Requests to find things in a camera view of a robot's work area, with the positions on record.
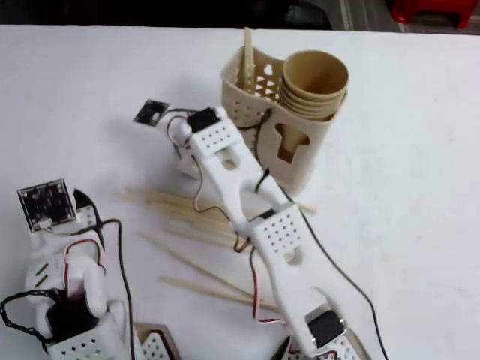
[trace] keyhole cutout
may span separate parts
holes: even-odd
[[[264,72],[265,74],[267,74],[267,75],[270,75],[270,76],[273,75],[273,68],[272,68],[272,66],[271,66],[270,64],[267,64],[267,65],[265,66],[265,69],[263,69],[263,72]]]
[[[277,158],[286,161],[288,164],[292,163],[299,146],[310,145],[310,138],[307,134],[294,127],[287,124],[276,124],[275,130],[282,137]]]

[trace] paper cup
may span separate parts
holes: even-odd
[[[341,105],[341,101],[343,100],[343,98],[340,98],[323,103],[314,103],[312,101],[305,103],[303,101],[298,101],[295,95],[291,95],[286,88],[283,88],[282,91],[280,91],[280,99],[285,103],[295,105],[299,109],[311,112],[319,112],[328,108],[338,109],[338,107]]]
[[[329,106],[322,109],[304,109],[299,106],[296,106],[294,103],[290,103],[283,95],[280,96],[280,103],[287,110],[295,113],[298,116],[301,116],[304,119],[314,120],[321,122],[324,118],[330,116],[331,114],[337,111],[336,106]]]
[[[292,102],[296,103],[297,105],[301,105],[303,107],[327,107],[330,104],[336,103],[339,104],[339,101],[343,100],[346,91],[342,91],[343,96],[338,96],[334,97],[333,99],[327,99],[327,100],[317,100],[317,101],[312,101],[312,100],[305,100],[298,95],[296,95],[293,91],[290,90],[287,84],[283,84],[283,86],[280,87],[280,93],[283,95],[286,95]]]
[[[326,52],[297,52],[283,63],[286,86],[309,101],[342,98],[347,89],[348,70],[338,58]]]

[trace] white robotic arm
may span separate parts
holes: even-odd
[[[344,321],[315,276],[322,261],[317,238],[299,207],[251,154],[224,108],[197,112],[167,132],[181,155],[180,169],[192,174],[197,168],[199,177],[214,185],[232,228],[259,252],[280,313],[301,351],[311,358],[325,355],[338,339],[346,339]],[[270,209],[248,219],[242,211],[245,190],[261,196]],[[357,359],[369,359],[361,348],[358,354],[364,355]]]

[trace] ventilation hole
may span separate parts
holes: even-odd
[[[273,67],[270,64],[267,64],[263,69],[263,72],[267,75],[273,75]]]

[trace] beige plastic basket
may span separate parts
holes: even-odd
[[[259,134],[257,128],[243,131],[244,140],[253,153],[257,143],[258,160],[262,166],[269,168],[275,179],[290,193],[298,193],[310,178],[314,158],[330,124],[338,117],[338,111],[326,122],[293,115],[278,103],[284,60],[272,58],[253,48],[253,73],[250,79],[245,79],[243,59],[244,47],[236,52],[221,72],[222,105],[238,128],[258,124],[267,109],[272,111]],[[245,91],[245,87],[252,89],[253,93]],[[278,131],[280,124],[298,129],[310,139],[309,145],[297,148],[291,163],[278,157],[282,140]]]

